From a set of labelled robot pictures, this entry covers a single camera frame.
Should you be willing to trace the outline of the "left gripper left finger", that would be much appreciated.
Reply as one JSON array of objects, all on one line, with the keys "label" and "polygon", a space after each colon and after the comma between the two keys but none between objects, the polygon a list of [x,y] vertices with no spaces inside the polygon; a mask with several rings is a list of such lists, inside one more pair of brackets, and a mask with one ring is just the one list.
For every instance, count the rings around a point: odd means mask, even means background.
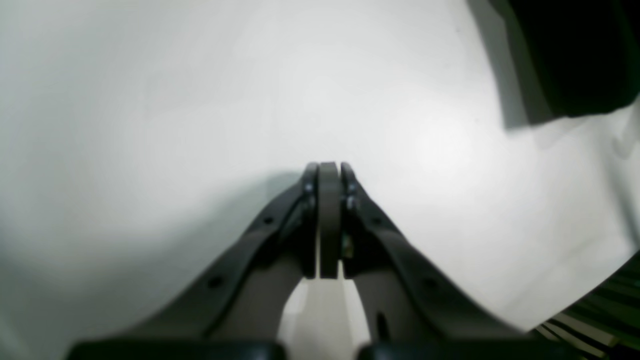
[{"label": "left gripper left finger", "polygon": [[323,210],[340,208],[334,162],[311,162],[272,199],[240,239],[159,312],[74,351],[281,351],[285,305],[304,278],[323,271]]}]

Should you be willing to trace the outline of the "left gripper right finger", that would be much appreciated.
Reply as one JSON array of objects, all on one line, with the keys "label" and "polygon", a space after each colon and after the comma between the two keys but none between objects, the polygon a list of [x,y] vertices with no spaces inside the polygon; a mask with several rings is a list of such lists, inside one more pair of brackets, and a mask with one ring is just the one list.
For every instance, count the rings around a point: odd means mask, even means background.
[{"label": "left gripper right finger", "polygon": [[340,255],[354,282],[373,347],[438,343],[528,342],[414,247],[367,194],[354,169],[340,164]]}]

